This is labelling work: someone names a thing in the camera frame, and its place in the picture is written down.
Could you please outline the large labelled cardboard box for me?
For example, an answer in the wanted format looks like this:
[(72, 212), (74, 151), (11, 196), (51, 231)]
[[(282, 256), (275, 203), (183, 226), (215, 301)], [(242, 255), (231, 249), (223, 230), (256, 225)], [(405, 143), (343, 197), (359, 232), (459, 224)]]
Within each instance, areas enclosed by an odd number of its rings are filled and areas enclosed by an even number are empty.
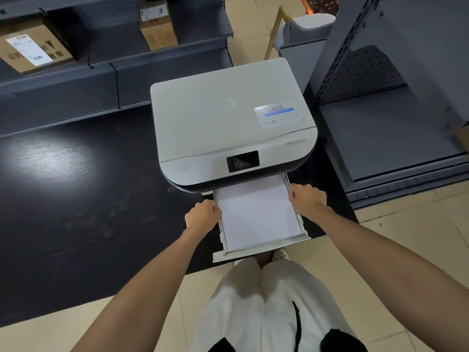
[(0, 21), (0, 60), (21, 74), (76, 62), (64, 33), (43, 15)]

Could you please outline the person's left forearm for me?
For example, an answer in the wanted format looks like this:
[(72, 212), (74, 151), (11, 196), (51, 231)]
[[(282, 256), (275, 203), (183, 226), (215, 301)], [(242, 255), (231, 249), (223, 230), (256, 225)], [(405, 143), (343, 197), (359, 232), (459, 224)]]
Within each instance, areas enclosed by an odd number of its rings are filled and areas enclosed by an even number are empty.
[(112, 298), (71, 352), (154, 352), (195, 249), (215, 224), (186, 228)]

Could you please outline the wooden frame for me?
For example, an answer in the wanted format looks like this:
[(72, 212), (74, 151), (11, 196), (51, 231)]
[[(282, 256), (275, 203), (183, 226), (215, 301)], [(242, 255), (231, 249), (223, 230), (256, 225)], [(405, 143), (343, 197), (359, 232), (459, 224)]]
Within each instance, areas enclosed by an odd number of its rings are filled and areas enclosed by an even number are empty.
[(283, 45), (283, 29), (285, 25), (291, 20), (290, 15), (285, 11), (283, 5), (280, 5), (271, 30), (269, 41), (265, 53), (264, 60), (269, 60), (273, 49), (279, 52), (280, 47)]

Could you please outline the black shirt hem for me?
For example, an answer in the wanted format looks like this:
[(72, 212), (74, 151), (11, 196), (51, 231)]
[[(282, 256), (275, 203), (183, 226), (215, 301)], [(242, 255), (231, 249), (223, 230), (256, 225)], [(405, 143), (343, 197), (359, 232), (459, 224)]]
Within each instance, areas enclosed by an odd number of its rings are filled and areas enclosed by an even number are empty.
[[(366, 346), (356, 337), (338, 329), (331, 329), (320, 342), (320, 352), (368, 352)], [(236, 352), (223, 337), (208, 352)]]

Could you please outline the white trousers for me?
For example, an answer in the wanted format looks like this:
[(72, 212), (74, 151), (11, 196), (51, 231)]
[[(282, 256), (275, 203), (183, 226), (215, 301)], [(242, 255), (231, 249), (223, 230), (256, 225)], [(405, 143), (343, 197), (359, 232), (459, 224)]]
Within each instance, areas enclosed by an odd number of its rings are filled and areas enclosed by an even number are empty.
[(221, 280), (201, 315), (189, 352), (208, 352), (225, 337), (236, 352), (294, 352), (299, 308), (298, 352), (320, 352), (331, 329), (357, 338), (326, 286), (294, 261), (261, 268), (243, 259)]

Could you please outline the person's right hand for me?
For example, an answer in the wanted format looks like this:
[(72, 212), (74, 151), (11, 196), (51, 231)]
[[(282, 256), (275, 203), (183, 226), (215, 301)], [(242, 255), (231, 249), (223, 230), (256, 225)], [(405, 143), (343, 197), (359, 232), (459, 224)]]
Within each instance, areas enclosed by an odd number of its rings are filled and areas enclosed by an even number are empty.
[(304, 185), (304, 212), (299, 214), (315, 222), (328, 209), (326, 193), (310, 184)]

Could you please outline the person's left hand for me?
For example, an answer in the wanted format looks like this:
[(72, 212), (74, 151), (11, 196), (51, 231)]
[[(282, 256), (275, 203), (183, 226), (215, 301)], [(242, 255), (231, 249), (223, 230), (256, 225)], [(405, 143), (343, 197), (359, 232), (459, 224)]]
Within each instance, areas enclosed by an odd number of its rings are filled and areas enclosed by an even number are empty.
[(218, 221), (208, 221), (206, 219), (205, 200), (200, 203), (196, 203), (195, 206), (185, 215), (187, 230), (201, 237), (204, 237), (209, 231), (211, 231)]

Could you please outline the person's right forearm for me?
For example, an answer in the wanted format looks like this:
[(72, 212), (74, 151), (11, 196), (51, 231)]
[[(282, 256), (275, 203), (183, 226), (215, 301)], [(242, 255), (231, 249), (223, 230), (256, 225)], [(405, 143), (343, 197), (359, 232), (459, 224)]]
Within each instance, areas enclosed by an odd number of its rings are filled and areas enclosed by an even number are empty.
[(313, 205), (300, 213), (327, 234), (393, 317), (434, 352), (469, 352), (469, 289), (402, 245)]

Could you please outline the white and blue sticker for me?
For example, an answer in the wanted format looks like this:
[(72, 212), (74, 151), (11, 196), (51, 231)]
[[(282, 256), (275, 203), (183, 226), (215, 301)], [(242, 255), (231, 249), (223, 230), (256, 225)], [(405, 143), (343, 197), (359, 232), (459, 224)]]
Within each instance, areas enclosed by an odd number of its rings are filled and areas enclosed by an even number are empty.
[(261, 130), (272, 130), (304, 122), (302, 109), (296, 99), (254, 108)]

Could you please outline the black drawstring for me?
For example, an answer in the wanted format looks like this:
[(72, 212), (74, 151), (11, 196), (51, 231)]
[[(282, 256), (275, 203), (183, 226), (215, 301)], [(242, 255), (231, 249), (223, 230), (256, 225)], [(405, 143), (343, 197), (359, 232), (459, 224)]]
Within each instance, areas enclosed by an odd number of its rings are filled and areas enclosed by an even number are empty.
[(301, 324), (301, 317), (300, 317), (299, 308), (297, 307), (297, 305), (294, 301), (292, 301), (292, 304), (294, 306), (295, 316), (296, 316), (296, 332), (295, 332), (294, 352), (298, 352), (299, 344), (301, 342), (301, 337), (302, 337), (302, 324)]

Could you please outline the small upright cardboard box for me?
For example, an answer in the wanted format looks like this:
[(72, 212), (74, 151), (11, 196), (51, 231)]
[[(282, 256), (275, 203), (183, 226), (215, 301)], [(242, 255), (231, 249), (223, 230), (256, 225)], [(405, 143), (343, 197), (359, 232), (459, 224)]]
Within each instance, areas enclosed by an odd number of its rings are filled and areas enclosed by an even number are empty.
[(139, 8), (139, 28), (151, 51), (179, 45), (167, 0), (143, 4)]

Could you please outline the grey perforated shelf unit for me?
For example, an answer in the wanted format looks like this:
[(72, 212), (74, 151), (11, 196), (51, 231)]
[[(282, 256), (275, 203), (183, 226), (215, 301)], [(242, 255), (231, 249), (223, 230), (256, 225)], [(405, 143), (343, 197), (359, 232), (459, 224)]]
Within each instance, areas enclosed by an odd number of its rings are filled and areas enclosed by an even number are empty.
[(469, 0), (339, 0), (309, 88), (353, 208), (469, 180)]

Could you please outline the white inkjet printer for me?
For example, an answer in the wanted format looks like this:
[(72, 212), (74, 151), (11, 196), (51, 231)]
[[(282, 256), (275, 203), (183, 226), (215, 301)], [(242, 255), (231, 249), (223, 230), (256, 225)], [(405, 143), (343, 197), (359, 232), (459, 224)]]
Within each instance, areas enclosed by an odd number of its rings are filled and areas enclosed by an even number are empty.
[[(185, 192), (293, 171), (308, 160), (318, 140), (285, 58), (158, 82), (149, 90), (160, 171)], [(261, 130), (254, 108), (292, 99), (305, 121)]]

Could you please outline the long grey metal shelf unit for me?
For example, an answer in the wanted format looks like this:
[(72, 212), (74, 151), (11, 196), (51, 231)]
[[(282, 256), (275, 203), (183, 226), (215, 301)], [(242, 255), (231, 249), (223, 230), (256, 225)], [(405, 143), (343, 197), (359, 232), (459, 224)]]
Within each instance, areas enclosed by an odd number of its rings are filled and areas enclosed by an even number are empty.
[(21, 74), (0, 60), (0, 137), (150, 103), (158, 82), (231, 67), (225, 0), (167, 0), (178, 46), (151, 51), (139, 8), (156, 0), (0, 0), (0, 21), (43, 15), (76, 62)]

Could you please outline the dark patterned rug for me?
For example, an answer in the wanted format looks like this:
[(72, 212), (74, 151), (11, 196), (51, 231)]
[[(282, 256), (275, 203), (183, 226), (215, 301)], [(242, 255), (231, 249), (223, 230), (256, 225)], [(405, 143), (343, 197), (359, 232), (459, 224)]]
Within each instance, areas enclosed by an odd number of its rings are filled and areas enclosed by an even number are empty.
[(306, 14), (326, 13), (337, 16), (340, 0), (300, 0)]

